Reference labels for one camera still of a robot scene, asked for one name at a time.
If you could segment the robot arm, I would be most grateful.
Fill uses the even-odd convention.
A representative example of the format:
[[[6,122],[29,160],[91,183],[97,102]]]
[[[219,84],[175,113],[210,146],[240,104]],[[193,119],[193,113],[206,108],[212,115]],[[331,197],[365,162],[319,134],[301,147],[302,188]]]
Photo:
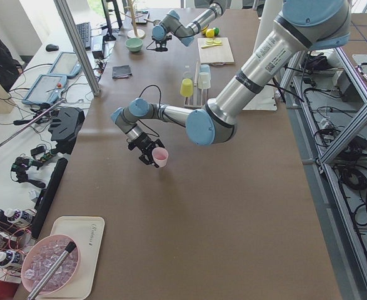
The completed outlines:
[[[299,51],[333,49],[349,40],[351,8],[347,1],[283,1],[271,32],[214,98],[195,110],[141,97],[120,107],[111,120],[127,136],[128,148],[141,151],[140,160],[158,167],[153,158],[162,142],[138,126],[141,119],[159,119],[183,126],[189,139],[200,146],[225,143],[236,133],[236,117],[275,74]]]
[[[227,1],[211,1],[209,6],[187,25],[180,21],[180,16],[174,9],[170,10],[162,20],[156,20],[151,33],[151,39],[155,43],[155,47],[152,49],[147,47],[147,49],[166,52],[168,50],[166,44],[172,39],[172,36],[188,47],[194,41],[195,35],[210,25],[212,21],[220,18],[227,7]]]

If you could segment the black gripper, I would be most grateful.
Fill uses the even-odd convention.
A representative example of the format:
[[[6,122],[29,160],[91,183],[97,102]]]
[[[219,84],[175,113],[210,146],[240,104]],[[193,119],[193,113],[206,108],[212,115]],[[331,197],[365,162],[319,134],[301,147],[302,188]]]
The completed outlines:
[[[153,149],[155,148],[165,148],[160,139],[156,139],[155,141],[153,141],[147,133],[142,132],[136,139],[128,142],[128,149],[130,151],[135,148],[139,149],[142,153],[142,155],[140,155],[139,157],[139,160],[142,163],[147,166],[154,166],[155,168],[159,167],[159,165],[154,161],[151,154]]]
[[[151,36],[153,42],[155,43],[155,47],[152,48],[152,51],[156,51],[156,52],[166,52],[168,51],[167,48],[167,42],[172,40],[172,35],[168,34],[166,35],[164,38],[162,38],[162,40],[158,41],[154,36]]]

